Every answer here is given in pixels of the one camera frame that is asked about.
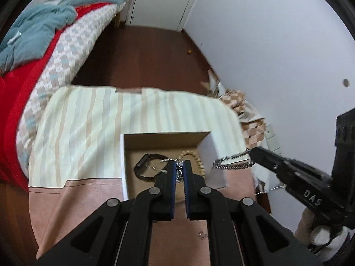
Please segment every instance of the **metal pivot bolt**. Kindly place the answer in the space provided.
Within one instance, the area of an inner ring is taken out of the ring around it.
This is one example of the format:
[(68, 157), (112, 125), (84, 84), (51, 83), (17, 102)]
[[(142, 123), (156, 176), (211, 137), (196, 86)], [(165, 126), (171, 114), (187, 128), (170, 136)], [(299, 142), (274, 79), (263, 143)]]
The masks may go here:
[(153, 194), (153, 195), (159, 194), (160, 193), (160, 189), (158, 187), (152, 187), (152, 188), (149, 189), (149, 193)]
[(211, 188), (210, 187), (207, 187), (207, 186), (204, 186), (200, 189), (201, 193), (203, 194), (209, 194), (212, 192)]
[(244, 199), (242, 200), (242, 202), (243, 202), (243, 204), (246, 205), (246, 206), (251, 206), (251, 205), (254, 204), (254, 200), (251, 199), (251, 198), (249, 198), (249, 197), (244, 198)]
[(107, 200), (107, 206), (109, 207), (115, 207), (118, 205), (118, 200), (116, 198), (111, 198), (109, 200)]

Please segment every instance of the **crumpled fabric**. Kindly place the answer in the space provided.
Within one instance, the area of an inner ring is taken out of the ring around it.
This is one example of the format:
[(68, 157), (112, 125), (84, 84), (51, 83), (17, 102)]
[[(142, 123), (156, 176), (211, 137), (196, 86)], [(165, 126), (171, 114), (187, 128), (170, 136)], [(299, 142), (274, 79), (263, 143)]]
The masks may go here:
[(55, 31), (72, 24), (76, 16), (72, 6), (38, 5), (24, 10), (0, 44), (0, 76), (41, 59)]
[(246, 100), (245, 93), (231, 90), (222, 95), (219, 100), (238, 115), (247, 148), (252, 149), (260, 146), (266, 131), (265, 119)]

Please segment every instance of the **brown floor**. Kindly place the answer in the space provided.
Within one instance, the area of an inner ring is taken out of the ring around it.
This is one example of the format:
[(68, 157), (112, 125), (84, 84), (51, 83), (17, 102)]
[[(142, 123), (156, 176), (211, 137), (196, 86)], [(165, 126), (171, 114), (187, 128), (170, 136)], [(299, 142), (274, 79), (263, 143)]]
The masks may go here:
[(154, 87), (206, 94), (208, 68), (185, 33), (109, 25), (72, 84), (119, 88)]

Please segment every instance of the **door frame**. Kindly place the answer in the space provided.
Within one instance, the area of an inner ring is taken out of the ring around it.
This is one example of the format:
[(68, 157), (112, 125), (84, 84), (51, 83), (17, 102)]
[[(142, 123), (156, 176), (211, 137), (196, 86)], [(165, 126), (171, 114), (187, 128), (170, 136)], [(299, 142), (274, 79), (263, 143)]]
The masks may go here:
[[(191, 7), (193, 5), (195, 0), (189, 0), (187, 5), (186, 5), (186, 8), (182, 14), (182, 18), (180, 20), (180, 23), (179, 23), (179, 26), (177, 28), (177, 32), (181, 32), (182, 30), (182, 27), (184, 26), (186, 20), (187, 20), (187, 17), (189, 15), (189, 12), (191, 10)], [(132, 21), (132, 14), (133, 14), (133, 9), (134, 9), (134, 4), (135, 4), (136, 0), (130, 0), (130, 3), (129, 3), (129, 8), (128, 8), (128, 12), (127, 12), (127, 20), (126, 20), (126, 24), (128, 26), (131, 25), (131, 21)]]

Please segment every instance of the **silver chain bracelet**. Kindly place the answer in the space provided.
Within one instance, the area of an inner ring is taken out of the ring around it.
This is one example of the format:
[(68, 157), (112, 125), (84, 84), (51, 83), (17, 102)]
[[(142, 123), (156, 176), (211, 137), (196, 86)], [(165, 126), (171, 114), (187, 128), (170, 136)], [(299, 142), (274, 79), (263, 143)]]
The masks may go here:
[(169, 162), (169, 161), (176, 162), (176, 183), (183, 182), (183, 174), (182, 174), (183, 161), (180, 161), (179, 159), (169, 158), (169, 159), (161, 160), (160, 163)]
[(239, 163), (239, 164), (229, 164), (229, 165), (222, 165), (222, 162), (225, 162), (227, 160), (233, 160), (235, 158), (243, 157), (245, 155), (249, 155), (250, 149), (246, 149), (244, 152), (235, 154), (232, 156), (225, 156), (224, 158), (217, 159), (214, 161), (213, 166), (216, 169), (223, 169), (223, 170), (240, 170), (240, 169), (246, 169), (255, 164), (253, 160), (250, 160), (248, 162), (244, 163)]

